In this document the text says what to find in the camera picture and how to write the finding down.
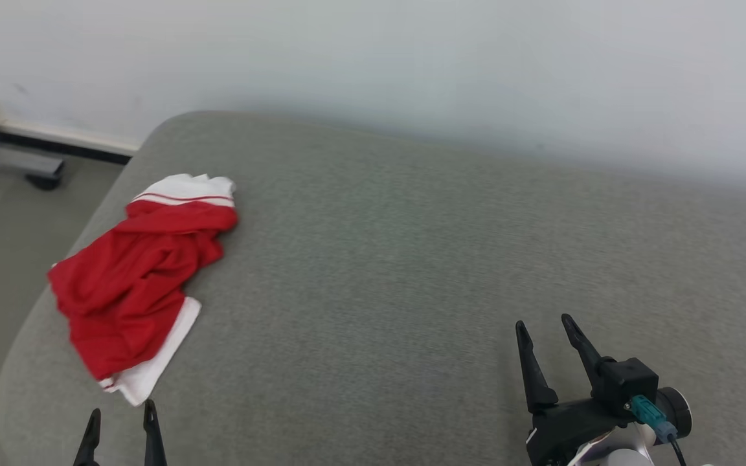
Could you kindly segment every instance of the black baseboard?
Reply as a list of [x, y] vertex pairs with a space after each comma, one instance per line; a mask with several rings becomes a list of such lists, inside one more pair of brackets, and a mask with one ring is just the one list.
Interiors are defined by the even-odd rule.
[[111, 162], [125, 165], [131, 160], [131, 157], [112, 151], [90, 150], [62, 142], [45, 141], [44, 139], [29, 138], [28, 136], [11, 135], [0, 131], [0, 142], [13, 146], [32, 148], [33, 150], [52, 151], [53, 153], [62, 153], [73, 155], [75, 157], [85, 157], [85, 159], [98, 160], [100, 162]]

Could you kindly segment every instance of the red cloth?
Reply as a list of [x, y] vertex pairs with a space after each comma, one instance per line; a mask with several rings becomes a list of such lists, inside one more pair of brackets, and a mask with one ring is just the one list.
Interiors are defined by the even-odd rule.
[[231, 206], [134, 201], [128, 218], [48, 272], [71, 343], [98, 381], [157, 354], [183, 305], [181, 284], [223, 250]]

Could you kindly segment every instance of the black cable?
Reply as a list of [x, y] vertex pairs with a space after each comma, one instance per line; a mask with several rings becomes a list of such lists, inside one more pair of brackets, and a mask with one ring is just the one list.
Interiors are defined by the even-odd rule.
[[686, 466], [686, 461], [684, 461], [684, 454], [681, 453], [681, 447], [678, 446], [678, 441], [675, 440], [674, 434], [670, 434], [669, 440], [670, 445], [672, 445], [672, 449], [675, 450], [675, 456], [678, 457], [678, 463], [681, 463], [681, 466]]

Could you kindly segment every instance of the caster wheel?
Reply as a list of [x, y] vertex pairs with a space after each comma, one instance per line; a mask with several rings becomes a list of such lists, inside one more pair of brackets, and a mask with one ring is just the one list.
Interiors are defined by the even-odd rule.
[[42, 191], [53, 191], [59, 188], [62, 178], [43, 178], [36, 175], [25, 175], [27, 182], [33, 185], [33, 188], [41, 189]]

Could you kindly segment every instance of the black cylindrical component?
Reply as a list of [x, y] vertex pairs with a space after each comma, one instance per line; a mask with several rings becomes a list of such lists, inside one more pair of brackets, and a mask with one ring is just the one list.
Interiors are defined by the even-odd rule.
[[[689, 436], [692, 431], [692, 413], [690, 413], [690, 405], [678, 390], [671, 386], [659, 388], [655, 406], [666, 415], [666, 420], [678, 429], [679, 439]], [[660, 443], [662, 442], [659, 439], [655, 440], [655, 445], [660, 445]]]

